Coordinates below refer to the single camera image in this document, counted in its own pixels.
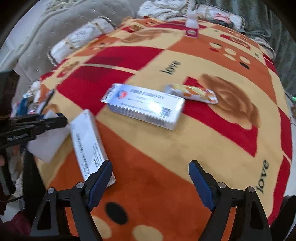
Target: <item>blanket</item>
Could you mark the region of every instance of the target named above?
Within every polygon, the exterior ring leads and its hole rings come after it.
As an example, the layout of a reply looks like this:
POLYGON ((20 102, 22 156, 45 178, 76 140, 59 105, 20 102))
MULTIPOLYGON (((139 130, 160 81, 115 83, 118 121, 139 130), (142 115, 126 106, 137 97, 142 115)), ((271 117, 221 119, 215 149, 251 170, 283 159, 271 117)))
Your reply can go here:
MULTIPOLYGON (((226 27, 199 21, 199 38, 184 21, 128 18, 42 76, 48 108, 69 121, 84 109, 96 119, 116 183, 92 211, 108 240, 187 240, 201 235, 211 212, 191 182, 198 160, 218 182, 253 186, 268 222, 277 217, 292 159, 284 90, 263 47, 226 27), (167 84, 203 86, 219 104, 186 100, 174 131, 111 112, 100 102, 113 83, 162 91, 167 84)), ((47 188, 83 181, 71 137, 51 163, 37 160, 47 188)), ((234 220, 231 210, 223 240, 234 220)), ((73 218, 67 210, 73 234, 73 218)))

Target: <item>pink bottle label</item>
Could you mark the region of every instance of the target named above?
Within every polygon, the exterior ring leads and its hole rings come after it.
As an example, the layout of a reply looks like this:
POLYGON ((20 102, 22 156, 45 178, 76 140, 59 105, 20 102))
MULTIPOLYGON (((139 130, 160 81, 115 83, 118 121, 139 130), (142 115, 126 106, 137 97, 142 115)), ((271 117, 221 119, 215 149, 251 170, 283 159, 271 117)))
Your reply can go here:
POLYGON ((188 37, 198 37, 198 28, 186 28, 186 36, 188 37))

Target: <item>white bottle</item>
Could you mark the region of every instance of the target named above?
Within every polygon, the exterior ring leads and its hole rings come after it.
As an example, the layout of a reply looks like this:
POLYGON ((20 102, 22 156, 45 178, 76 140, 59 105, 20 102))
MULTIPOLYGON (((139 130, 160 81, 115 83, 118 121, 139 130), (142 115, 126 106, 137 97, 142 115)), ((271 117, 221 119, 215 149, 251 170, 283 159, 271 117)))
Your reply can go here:
POLYGON ((191 10, 187 11, 187 21, 185 23, 186 27, 186 36, 198 38, 198 22, 197 22, 197 13, 191 10))

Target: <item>blue gripper pad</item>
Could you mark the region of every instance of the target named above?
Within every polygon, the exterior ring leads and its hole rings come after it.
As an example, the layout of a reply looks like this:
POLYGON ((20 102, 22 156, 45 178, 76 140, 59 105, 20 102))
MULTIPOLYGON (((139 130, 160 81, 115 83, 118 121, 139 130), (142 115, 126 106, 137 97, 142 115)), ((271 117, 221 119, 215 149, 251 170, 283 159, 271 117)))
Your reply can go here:
POLYGON ((112 171, 112 162, 108 161, 107 165, 105 166, 95 184, 93 185, 91 191, 89 192, 89 202, 87 204, 87 207, 90 209, 90 211, 94 207, 99 205, 99 202, 101 201, 103 193, 111 178, 112 171))
POLYGON ((215 203, 213 201, 212 190, 199 172, 198 168, 195 166, 194 162, 191 161, 189 163, 188 171, 203 205, 213 211, 215 208, 215 203))

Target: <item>black dot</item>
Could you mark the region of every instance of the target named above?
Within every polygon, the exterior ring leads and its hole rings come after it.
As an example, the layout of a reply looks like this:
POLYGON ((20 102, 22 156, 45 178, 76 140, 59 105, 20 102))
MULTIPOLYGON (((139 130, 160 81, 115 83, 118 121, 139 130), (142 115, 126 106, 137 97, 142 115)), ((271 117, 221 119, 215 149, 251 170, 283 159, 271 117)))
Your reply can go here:
POLYGON ((249 66, 247 66, 245 63, 239 62, 243 67, 245 67, 246 69, 250 69, 249 66))
POLYGON ((128 221, 126 211, 115 202, 108 202, 105 206, 108 217, 117 224, 125 224, 128 221))

